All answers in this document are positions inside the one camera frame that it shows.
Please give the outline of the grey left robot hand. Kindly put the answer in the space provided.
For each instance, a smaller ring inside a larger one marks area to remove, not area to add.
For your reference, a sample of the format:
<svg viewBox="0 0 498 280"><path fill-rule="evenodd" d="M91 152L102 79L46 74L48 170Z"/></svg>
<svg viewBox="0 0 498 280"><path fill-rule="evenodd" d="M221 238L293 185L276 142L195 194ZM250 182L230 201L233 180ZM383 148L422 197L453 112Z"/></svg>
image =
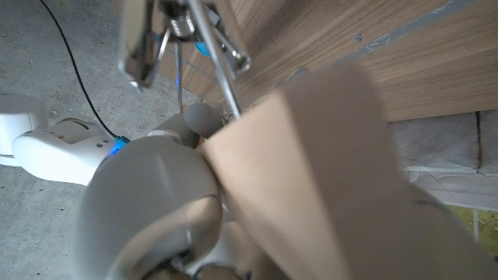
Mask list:
<svg viewBox="0 0 498 280"><path fill-rule="evenodd" d="M103 160L75 218L72 278L285 278L196 149L225 122L221 106L193 103Z"/></svg>

